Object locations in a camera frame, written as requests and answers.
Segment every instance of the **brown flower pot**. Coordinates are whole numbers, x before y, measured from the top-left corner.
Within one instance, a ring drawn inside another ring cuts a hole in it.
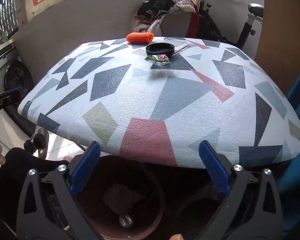
[[[147,209],[147,219],[132,228],[123,228],[119,215],[103,201],[106,190],[118,183],[131,190],[147,186],[155,189],[154,202]],[[164,212],[165,200],[161,185],[155,176],[140,162],[117,156],[101,157],[87,184],[77,200],[88,221],[105,240],[140,240],[151,234],[158,226]]]

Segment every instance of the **candy wrapper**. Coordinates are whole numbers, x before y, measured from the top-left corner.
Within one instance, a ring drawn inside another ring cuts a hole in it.
[[[154,62],[153,64],[156,66],[162,66],[162,65],[171,63],[171,61],[165,54],[149,55],[145,58],[145,60]]]

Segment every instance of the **washing machine door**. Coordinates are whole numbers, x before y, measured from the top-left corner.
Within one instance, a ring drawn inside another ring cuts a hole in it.
[[[15,60],[8,65],[4,76],[4,88],[6,91],[17,87],[22,87],[23,90],[19,104],[34,87],[30,71],[19,60]]]

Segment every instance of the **bike seat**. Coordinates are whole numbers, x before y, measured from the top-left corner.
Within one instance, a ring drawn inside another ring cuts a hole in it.
[[[260,4],[257,4],[257,3],[250,3],[248,5],[248,10],[249,10],[249,12],[254,14],[255,16],[263,18],[263,10],[264,10],[263,5],[260,5]]]

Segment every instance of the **pile of clothes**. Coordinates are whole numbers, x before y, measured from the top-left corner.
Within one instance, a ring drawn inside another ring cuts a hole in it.
[[[134,32],[150,32],[154,36],[162,36],[160,24],[164,17],[174,12],[192,13],[188,38],[196,38],[199,26],[199,13],[197,6],[191,0],[149,0],[142,3],[134,15],[136,24]]]

